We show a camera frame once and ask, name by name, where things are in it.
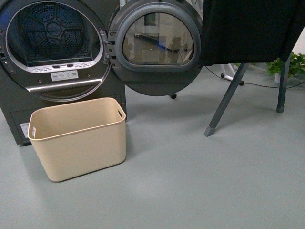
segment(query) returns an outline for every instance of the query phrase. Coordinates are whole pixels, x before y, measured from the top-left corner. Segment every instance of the sticker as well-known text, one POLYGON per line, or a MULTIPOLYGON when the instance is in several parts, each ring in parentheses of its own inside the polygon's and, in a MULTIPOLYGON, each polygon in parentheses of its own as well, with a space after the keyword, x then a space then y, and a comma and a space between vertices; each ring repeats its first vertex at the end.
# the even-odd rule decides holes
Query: sticker
POLYGON ((25 138, 28 138, 29 125, 30 125, 30 123, 21 123, 20 124, 25 138))
POLYGON ((53 82, 61 81, 61 80, 78 79, 78 73, 77 73, 77 70, 51 73, 51 77, 52 77, 53 82))

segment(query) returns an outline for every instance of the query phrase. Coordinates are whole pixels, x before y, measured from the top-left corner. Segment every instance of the black cloth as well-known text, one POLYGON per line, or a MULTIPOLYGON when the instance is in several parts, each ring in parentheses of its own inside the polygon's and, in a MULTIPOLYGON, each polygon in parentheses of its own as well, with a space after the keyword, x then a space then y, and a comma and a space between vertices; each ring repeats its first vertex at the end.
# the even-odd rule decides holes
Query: black cloth
POLYGON ((204 0, 199 64, 287 60, 305 27, 305 0, 204 0))

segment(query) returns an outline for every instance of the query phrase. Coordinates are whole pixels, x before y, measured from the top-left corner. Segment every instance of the white pot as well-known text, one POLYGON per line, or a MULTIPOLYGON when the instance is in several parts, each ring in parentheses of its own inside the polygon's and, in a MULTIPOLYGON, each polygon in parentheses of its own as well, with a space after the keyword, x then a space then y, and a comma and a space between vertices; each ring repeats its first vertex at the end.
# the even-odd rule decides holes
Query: white pot
POLYGON ((280 83, 280 81, 281 81, 281 75, 279 73, 275 73, 274 82, 280 83))

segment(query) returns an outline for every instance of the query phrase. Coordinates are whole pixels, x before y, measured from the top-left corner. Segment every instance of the gray stand leg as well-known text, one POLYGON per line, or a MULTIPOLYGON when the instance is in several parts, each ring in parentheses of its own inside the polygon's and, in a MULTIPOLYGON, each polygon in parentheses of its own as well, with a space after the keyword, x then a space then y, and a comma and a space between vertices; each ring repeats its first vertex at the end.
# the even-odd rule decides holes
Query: gray stand leg
POLYGON ((288 57, 288 60, 285 62, 283 61, 283 64, 282 64, 280 89, 279 89, 279 93, 278 93, 277 108, 276 108, 276 111, 278 113, 284 112, 284 103, 285 103, 289 66, 290 66, 290 56, 288 57))
POLYGON ((234 95, 234 92, 236 91, 236 88, 238 87, 240 81, 242 80, 245 71, 247 70, 249 66, 249 63, 242 63, 240 67, 238 68, 232 82, 230 83, 230 86, 228 90, 226 91, 222 101, 219 104, 219 107, 217 108, 213 119, 211 120, 209 126, 204 132, 204 136, 208 137, 214 134, 217 124, 219 123, 221 117, 224 114, 224 111, 226 110, 231 98, 234 95))

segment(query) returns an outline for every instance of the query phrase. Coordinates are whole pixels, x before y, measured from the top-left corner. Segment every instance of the plastic laundry basket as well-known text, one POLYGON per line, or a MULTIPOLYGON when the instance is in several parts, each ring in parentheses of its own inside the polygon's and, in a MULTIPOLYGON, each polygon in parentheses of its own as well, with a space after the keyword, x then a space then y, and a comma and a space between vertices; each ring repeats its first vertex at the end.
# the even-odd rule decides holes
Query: plastic laundry basket
POLYGON ((42 108, 28 138, 52 181, 63 181, 124 161, 126 115, 115 99, 42 108))

